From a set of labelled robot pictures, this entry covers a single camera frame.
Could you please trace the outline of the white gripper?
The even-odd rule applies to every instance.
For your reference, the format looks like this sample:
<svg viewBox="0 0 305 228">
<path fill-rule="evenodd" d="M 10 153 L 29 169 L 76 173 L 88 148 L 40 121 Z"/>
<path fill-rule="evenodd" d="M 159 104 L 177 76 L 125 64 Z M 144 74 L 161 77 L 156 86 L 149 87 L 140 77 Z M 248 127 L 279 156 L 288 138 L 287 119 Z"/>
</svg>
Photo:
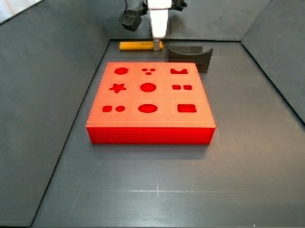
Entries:
<svg viewBox="0 0 305 228">
<path fill-rule="evenodd" d="M 159 51 L 160 40 L 167 33 L 171 0 L 147 0 L 147 10 L 153 37 L 153 51 Z"/>
</svg>

